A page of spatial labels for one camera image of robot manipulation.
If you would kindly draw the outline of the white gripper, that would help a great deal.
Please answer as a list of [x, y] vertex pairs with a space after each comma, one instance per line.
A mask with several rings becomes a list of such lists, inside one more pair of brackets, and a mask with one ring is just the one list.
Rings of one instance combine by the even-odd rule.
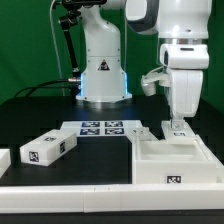
[[171, 110], [171, 128], [182, 129], [180, 120], [194, 117], [201, 95], [203, 70], [208, 68], [206, 44], [162, 44], [160, 63], [170, 80], [167, 99]]

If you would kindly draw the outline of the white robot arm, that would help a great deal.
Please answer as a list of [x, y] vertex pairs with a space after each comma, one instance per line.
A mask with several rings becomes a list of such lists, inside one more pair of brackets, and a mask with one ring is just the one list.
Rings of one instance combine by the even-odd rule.
[[[147, 96], [164, 87], [170, 108], [169, 128], [181, 130], [196, 114], [203, 71], [209, 66], [208, 20], [212, 0], [109, 0], [106, 8], [122, 8], [128, 29], [157, 38], [159, 67], [143, 75]], [[121, 67], [120, 31], [100, 15], [96, 4], [81, 8], [86, 41], [86, 68], [81, 73], [79, 101], [112, 104], [132, 98]]]

